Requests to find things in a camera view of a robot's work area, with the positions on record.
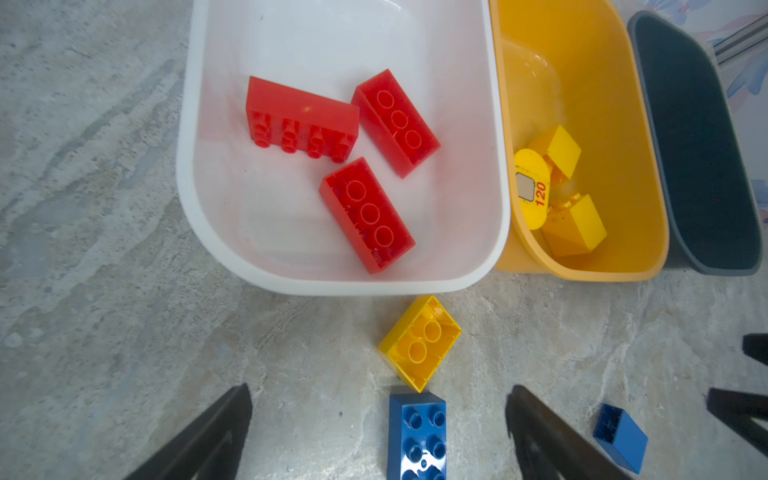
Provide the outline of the dark teal plastic bin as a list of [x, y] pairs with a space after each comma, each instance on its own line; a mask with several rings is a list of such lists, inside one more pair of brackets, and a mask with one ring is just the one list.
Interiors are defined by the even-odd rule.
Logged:
[[685, 31], [650, 11], [628, 21], [670, 228], [666, 267], [750, 276], [762, 235], [715, 65]]

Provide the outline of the yellow plastic bin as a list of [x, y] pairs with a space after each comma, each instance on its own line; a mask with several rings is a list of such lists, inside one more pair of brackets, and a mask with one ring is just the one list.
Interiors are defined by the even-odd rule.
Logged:
[[493, 1], [489, 10], [507, 155], [564, 127], [582, 153], [554, 195], [589, 196], [607, 230], [593, 252], [556, 258], [514, 203], [497, 269], [588, 282], [653, 278], [670, 233], [624, 20], [608, 1]]

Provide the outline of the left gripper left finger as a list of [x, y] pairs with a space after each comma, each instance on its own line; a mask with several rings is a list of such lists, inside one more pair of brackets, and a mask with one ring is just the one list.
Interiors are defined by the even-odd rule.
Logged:
[[128, 477], [234, 479], [252, 418], [248, 385], [229, 389]]

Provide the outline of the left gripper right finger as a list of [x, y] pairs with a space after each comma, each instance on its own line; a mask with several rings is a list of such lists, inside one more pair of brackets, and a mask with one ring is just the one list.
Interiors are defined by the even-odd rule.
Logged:
[[508, 395], [505, 418], [524, 479], [627, 477], [523, 385]]

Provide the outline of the yellow brick studs up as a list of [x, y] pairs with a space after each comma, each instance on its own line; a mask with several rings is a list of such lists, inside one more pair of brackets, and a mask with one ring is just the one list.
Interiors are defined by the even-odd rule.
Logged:
[[434, 295], [419, 296], [378, 346], [398, 377], [422, 393], [462, 333]]

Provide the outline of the yellow brick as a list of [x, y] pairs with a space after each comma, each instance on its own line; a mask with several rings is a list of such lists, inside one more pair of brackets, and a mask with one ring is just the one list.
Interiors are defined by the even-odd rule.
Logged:
[[576, 193], [552, 203], [541, 231], [556, 257], [591, 253], [607, 238], [607, 230], [589, 194]]
[[570, 181], [576, 170], [581, 148], [562, 125], [538, 135], [528, 144], [545, 160], [552, 185]]

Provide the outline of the yellow curved lego piece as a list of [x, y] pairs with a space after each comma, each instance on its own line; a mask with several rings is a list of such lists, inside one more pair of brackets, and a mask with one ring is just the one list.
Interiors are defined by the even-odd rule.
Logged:
[[514, 156], [515, 179], [523, 217], [532, 231], [540, 229], [548, 215], [551, 173], [544, 158], [531, 149]]

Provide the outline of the blue brick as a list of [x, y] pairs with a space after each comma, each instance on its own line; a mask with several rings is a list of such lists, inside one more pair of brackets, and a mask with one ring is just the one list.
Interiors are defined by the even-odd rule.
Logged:
[[387, 478], [447, 478], [446, 402], [431, 392], [389, 397]]
[[625, 410], [603, 404], [593, 438], [616, 464], [635, 474], [641, 472], [648, 436]]

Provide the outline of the white plastic bin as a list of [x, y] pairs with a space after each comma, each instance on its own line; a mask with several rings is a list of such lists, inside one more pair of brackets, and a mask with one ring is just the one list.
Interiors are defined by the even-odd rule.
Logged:
[[[390, 71], [439, 149], [400, 177], [360, 132], [342, 141], [247, 119], [257, 77], [343, 103]], [[308, 140], [323, 154], [306, 152]], [[364, 159], [414, 238], [369, 273], [319, 188], [333, 156]], [[457, 291], [501, 256], [511, 220], [499, 82], [485, 1], [197, 1], [176, 150], [183, 212], [204, 248], [255, 286], [291, 295]]]

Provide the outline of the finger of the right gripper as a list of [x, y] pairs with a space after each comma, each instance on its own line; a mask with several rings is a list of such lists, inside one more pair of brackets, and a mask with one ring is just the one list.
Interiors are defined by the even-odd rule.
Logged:
[[768, 334], [747, 334], [742, 340], [742, 351], [750, 358], [763, 365], [768, 365]]
[[766, 395], [710, 388], [706, 406], [712, 415], [767, 456], [767, 429], [757, 423], [767, 420]]

